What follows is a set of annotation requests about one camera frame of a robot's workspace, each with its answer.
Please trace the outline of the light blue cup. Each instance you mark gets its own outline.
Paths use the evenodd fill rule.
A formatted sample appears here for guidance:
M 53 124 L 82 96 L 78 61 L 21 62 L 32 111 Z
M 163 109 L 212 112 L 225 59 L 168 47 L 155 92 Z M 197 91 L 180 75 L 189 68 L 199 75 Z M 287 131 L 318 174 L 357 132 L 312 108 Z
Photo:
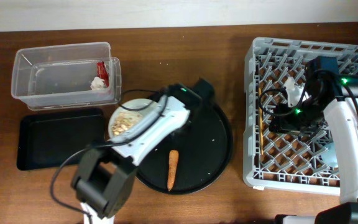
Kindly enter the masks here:
M 323 147 L 324 152 L 321 154 L 322 161 L 329 167 L 338 168 L 338 162 L 336 157 L 336 150 L 334 143 L 328 143 Z

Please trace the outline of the grey plate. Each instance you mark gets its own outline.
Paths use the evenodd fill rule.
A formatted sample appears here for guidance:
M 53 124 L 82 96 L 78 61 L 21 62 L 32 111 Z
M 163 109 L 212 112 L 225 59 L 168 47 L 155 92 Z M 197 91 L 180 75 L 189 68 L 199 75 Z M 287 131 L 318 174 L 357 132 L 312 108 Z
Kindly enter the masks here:
M 134 100 L 125 102 L 124 104 L 119 106 L 110 117 L 110 120 L 108 123 L 109 139 L 113 142 L 121 142 L 125 139 L 130 139 L 131 134 L 134 133 L 134 128 L 139 123 L 142 123 L 144 118 L 146 118 L 148 115 L 150 115 L 153 112 L 153 110 L 156 108 L 158 108 L 158 103 L 153 100 L 146 99 L 146 98 L 139 98 L 139 99 L 134 99 Z M 143 118 L 140 122 L 138 122 L 136 125 L 131 127 L 130 130 L 122 133 L 121 135 L 114 136 L 111 131 L 112 121 L 122 111 L 136 111 L 136 112 L 139 112 L 143 116 Z

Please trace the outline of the red sauce packet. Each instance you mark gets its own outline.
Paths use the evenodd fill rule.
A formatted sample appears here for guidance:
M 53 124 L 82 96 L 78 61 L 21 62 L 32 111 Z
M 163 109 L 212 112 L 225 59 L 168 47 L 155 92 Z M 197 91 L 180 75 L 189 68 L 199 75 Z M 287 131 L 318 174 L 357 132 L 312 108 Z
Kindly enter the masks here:
M 109 73 L 107 71 L 105 63 L 102 61 L 102 62 L 98 62 L 96 65 L 97 65 L 98 77 L 100 79 L 102 79 L 104 81 L 105 86 L 108 87 L 109 86 Z

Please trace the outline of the white napkin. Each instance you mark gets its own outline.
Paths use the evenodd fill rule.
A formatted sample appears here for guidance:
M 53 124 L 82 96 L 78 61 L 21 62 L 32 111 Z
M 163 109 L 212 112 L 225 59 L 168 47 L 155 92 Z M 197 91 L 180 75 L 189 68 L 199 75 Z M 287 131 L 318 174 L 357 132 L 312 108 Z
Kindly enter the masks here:
M 105 89 L 106 87 L 107 87 L 106 82 L 102 78 L 99 78 L 99 77 L 95 77 L 90 85 L 90 88 L 92 90 L 102 90 L 102 89 Z

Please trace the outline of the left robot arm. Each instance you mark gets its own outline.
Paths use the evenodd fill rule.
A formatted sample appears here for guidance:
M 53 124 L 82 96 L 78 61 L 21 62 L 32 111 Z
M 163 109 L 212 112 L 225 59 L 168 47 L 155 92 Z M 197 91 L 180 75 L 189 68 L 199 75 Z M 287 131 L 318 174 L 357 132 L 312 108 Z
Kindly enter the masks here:
M 89 223 L 112 218 L 129 198 L 140 163 L 172 132 L 190 122 L 214 96 L 212 84 L 200 79 L 188 88 L 170 85 L 148 114 L 117 140 L 86 149 L 71 182 L 86 206 Z

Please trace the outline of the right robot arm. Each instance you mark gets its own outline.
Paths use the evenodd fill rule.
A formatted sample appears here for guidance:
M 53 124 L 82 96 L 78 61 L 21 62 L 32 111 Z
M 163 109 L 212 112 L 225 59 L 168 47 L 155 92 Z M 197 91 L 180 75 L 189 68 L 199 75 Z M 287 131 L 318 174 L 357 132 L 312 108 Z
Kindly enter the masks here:
M 329 126 L 340 176 L 340 204 L 315 217 L 277 215 L 275 223 L 358 223 L 358 76 L 342 75 L 336 58 L 318 56 L 306 64 L 306 83 L 290 80 L 283 88 L 287 103 L 269 114 L 269 130 L 304 134 L 318 121 Z

